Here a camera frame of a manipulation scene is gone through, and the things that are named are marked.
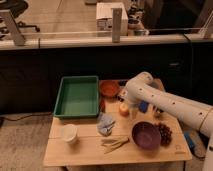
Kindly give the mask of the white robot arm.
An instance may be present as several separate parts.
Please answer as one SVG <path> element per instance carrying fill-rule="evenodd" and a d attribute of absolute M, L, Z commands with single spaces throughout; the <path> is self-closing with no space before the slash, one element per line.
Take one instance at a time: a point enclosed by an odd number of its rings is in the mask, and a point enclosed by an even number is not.
<path fill-rule="evenodd" d="M 127 104 L 136 106 L 144 100 L 207 136 L 209 142 L 202 171 L 213 171 L 213 106 L 153 88 L 152 82 L 148 72 L 128 80 L 124 87 Z"/>

